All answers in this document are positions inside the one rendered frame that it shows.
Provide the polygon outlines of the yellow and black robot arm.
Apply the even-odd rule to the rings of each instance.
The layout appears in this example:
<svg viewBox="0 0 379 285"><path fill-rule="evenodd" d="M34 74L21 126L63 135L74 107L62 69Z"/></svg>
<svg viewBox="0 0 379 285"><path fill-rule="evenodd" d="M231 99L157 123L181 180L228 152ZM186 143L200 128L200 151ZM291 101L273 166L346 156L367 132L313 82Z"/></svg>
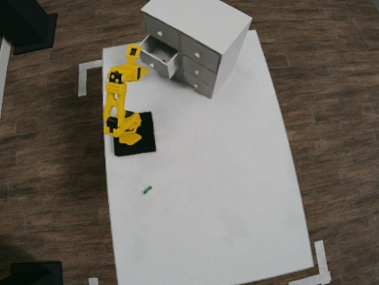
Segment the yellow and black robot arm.
<svg viewBox="0 0 379 285"><path fill-rule="evenodd" d="M131 81L132 71L128 67L114 66L107 73L107 78L109 81L106 82L105 89L106 103L103 116L106 125L104 126L104 133L119 137L120 143L132 145L142 139L140 135L135 133L135 129L141 126L140 115L137 112L125 110L128 86L125 82ZM117 94L117 99L115 94ZM117 111L114 117L111 116L113 106Z"/></svg>

